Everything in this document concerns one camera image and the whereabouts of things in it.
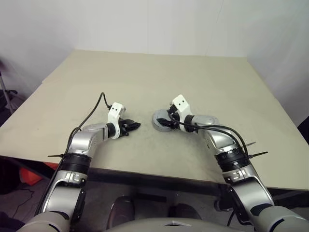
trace white wall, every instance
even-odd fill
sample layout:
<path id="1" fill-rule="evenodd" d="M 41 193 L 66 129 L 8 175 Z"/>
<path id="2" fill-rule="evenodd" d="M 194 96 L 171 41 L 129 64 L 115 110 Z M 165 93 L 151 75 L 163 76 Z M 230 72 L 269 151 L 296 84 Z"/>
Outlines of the white wall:
<path id="1" fill-rule="evenodd" d="M 308 115 L 308 5 L 307 0 L 2 0 L 0 68 L 8 87 L 29 96 L 74 48 L 248 56 L 298 124 Z"/>

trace red object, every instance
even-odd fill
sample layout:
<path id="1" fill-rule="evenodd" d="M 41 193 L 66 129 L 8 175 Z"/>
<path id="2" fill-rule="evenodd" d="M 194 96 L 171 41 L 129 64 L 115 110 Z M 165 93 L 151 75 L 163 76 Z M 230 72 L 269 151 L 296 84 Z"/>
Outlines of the red object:
<path id="1" fill-rule="evenodd" d="M 48 162 L 44 162 L 44 163 L 54 170 L 58 166 L 57 163 L 48 163 Z M 35 183 L 37 183 L 38 181 L 42 180 L 42 177 L 40 177 L 39 175 L 36 175 L 35 173 L 27 170 L 26 168 L 20 168 L 19 175 L 20 175 L 20 181 L 21 182 L 27 183 L 31 186 L 34 185 Z"/>

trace silver robot arm segment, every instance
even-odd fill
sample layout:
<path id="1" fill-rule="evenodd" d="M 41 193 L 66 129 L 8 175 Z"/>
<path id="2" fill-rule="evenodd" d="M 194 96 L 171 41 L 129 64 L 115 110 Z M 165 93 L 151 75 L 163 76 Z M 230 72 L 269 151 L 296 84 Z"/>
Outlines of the silver robot arm segment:
<path id="1" fill-rule="evenodd" d="M 19 232 L 67 232 L 70 225 L 79 221 L 86 196 L 83 186 L 98 145 L 108 138 L 128 136 L 130 131 L 140 126 L 140 123 L 133 120 L 122 119 L 124 111 L 125 107 L 115 102 L 110 107 L 107 123 L 85 126 L 74 135 L 41 205 L 40 213 Z"/>
<path id="2" fill-rule="evenodd" d="M 234 210 L 240 222 L 251 223 L 258 232 L 284 232 L 293 228 L 309 231 L 307 220 L 287 208 L 274 206 L 269 191 L 249 160 L 251 157 L 245 154 L 237 141 L 222 132 L 194 127 L 212 126 L 215 129 L 215 125 L 220 126 L 217 118 L 193 115 L 186 99 L 179 95 L 172 100 L 167 111 L 156 112 L 153 121 L 159 131 L 180 129 L 197 133 L 203 138 L 209 151 L 214 154 L 225 182 L 230 184 L 228 191 L 234 200 Z M 227 129 L 217 129 L 232 135 Z"/>

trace beige table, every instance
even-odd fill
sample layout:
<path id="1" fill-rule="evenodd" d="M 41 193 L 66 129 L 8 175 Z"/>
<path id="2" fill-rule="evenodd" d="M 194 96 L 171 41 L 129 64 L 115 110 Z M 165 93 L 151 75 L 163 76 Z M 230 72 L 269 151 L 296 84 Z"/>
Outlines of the beige table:
<path id="1" fill-rule="evenodd" d="M 151 118 L 183 94 L 193 114 L 233 127 L 256 157 L 268 187 L 309 189 L 309 147 L 245 58 L 159 56 L 75 51 L 0 128 L 0 155 L 58 162 L 68 135 L 101 91 L 141 127 L 97 150 L 96 168 L 224 183 L 215 158 L 194 134 L 156 131 Z M 86 124 L 107 122 L 102 102 Z"/>

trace dark floor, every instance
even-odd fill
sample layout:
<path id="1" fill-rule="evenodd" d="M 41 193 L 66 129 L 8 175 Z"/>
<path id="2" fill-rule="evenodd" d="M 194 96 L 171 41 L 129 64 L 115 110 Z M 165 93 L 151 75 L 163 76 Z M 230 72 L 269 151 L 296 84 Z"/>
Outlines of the dark floor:
<path id="1" fill-rule="evenodd" d="M 47 181 L 42 180 L 29 188 L 35 193 L 33 198 L 26 204 L 19 207 L 16 219 L 27 222 L 33 215 Z M 165 217 L 168 207 L 172 204 L 186 203 L 193 206 L 203 220 L 226 225 L 230 212 L 217 212 L 213 208 L 213 196 L 192 194 L 186 192 L 174 192 L 155 188 L 135 188 L 128 185 L 108 184 L 102 182 L 88 181 L 86 185 L 87 197 L 81 221 L 76 227 L 76 231 L 99 232 L 105 230 L 112 203 L 117 197 L 123 195 L 136 195 L 137 193 L 164 196 L 166 203 L 147 200 L 135 200 L 136 219 Z M 12 217 L 16 207 L 30 197 L 30 192 L 17 190 L 6 195 L 0 195 L 0 211 L 6 212 Z M 309 219 L 309 208 L 296 208 L 293 211 Z M 236 217 L 233 218 L 231 227 L 246 232 L 253 232 L 252 226 L 242 226 Z"/>

